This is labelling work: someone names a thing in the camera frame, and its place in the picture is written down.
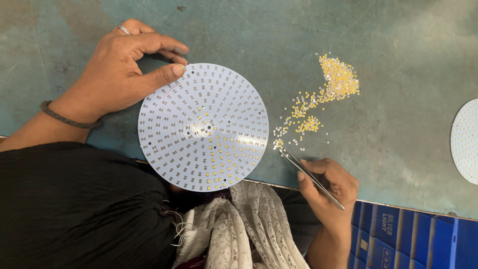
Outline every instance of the teal table surface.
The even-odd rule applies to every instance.
[[[359,179],[360,199],[478,219],[478,185],[450,152],[457,111],[478,98],[478,0],[2,0],[0,135],[68,89],[98,40],[131,17],[188,45],[190,63],[243,75],[262,96],[271,131],[299,91],[325,83],[318,56],[332,52],[357,71],[360,95],[310,110],[324,127],[287,149],[337,160]],[[139,61],[143,72],[164,64]],[[105,116],[87,142],[144,159],[139,109]],[[248,177],[297,187],[274,139]]]

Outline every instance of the gray bracelet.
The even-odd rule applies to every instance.
[[[40,105],[40,108],[48,116],[50,116],[50,117],[52,117],[56,120],[59,120],[63,123],[69,124],[69,125],[74,126],[74,127],[83,128],[83,129],[93,129],[93,128],[96,128],[96,127],[103,124],[103,119],[102,118],[99,118],[98,121],[95,122],[95,123],[77,123],[75,121],[69,120],[65,117],[62,117],[62,116],[58,115],[57,113],[53,112],[50,108],[48,108],[48,105],[51,102],[52,101],[43,101],[42,104]]]

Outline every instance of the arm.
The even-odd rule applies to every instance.
[[[345,269],[352,232],[350,221],[357,200],[358,180],[340,164],[330,159],[315,162],[301,160],[304,167],[316,174],[323,174],[330,182],[329,192],[345,207],[338,209],[312,180],[298,172],[299,189],[317,218],[322,222],[307,250],[307,258],[313,269]]]
[[[78,81],[49,108],[79,123],[94,123],[101,116],[125,109],[158,88],[179,79],[187,61],[181,56],[189,48],[158,34],[153,28],[129,19],[123,23],[132,34],[115,28],[104,36]],[[161,53],[175,64],[143,75],[136,61],[144,54]],[[39,112],[0,144],[0,152],[53,142],[84,143],[89,129],[74,127]]]

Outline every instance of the metal tweezers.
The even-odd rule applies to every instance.
[[[281,156],[284,156],[287,160],[289,160],[292,164],[294,164],[299,170],[301,170],[303,173],[305,173],[310,179],[312,179],[312,182],[315,183],[315,185],[334,203],[336,207],[338,207],[341,210],[345,210],[345,208],[335,199],[322,184],[309,172],[305,167],[296,159],[292,154],[290,154],[285,148],[279,149],[279,152],[281,153]]]

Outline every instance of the ring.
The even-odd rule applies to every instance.
[[[119,25],[118,28],[120,28],[125,34],[131,35],[131,33],[126,29],[123,25]]]

